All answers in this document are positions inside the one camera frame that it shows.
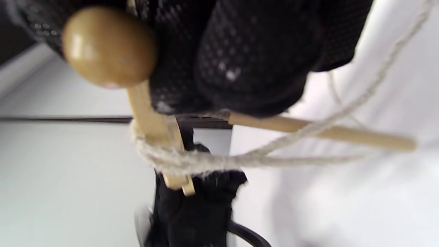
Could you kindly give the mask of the person's right hand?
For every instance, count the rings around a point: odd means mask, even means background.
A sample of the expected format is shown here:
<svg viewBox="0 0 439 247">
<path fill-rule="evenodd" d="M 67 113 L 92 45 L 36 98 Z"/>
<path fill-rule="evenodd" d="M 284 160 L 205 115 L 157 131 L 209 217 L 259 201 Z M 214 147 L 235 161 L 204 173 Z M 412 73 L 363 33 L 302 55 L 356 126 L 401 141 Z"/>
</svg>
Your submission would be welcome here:
<svg viewBox="0 0 439 247">
<path fill-rule="evenodd" d="M 64 60 L 73 17 L 101 44 L 86 63 L 106 88 L 149 80 L 160 114 L 230 110 L 271 117 L 301 99 L 310 72 L 349 63 L 372 0 L 3 0 L 9 19 Z"/>
</svg>

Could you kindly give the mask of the person's left hand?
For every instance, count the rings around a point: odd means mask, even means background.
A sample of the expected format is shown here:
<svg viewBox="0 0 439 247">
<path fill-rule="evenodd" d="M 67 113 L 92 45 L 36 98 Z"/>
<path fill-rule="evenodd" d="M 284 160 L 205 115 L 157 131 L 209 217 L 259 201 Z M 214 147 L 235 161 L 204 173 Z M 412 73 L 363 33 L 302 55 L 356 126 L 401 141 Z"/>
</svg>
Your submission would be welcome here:
<svg viewBox="0 0 439 247">
<path fill-rule="evenodd" d="M 141 237 L 143 247 L 225 247 L 232 218 L 232 201 L 244 172 L 212 172 L 193 177 L 195 194 L 186 196 L 169 189 L 160 172 L 155 173 L 156 191 L 151 226 Z"/>
</svg>

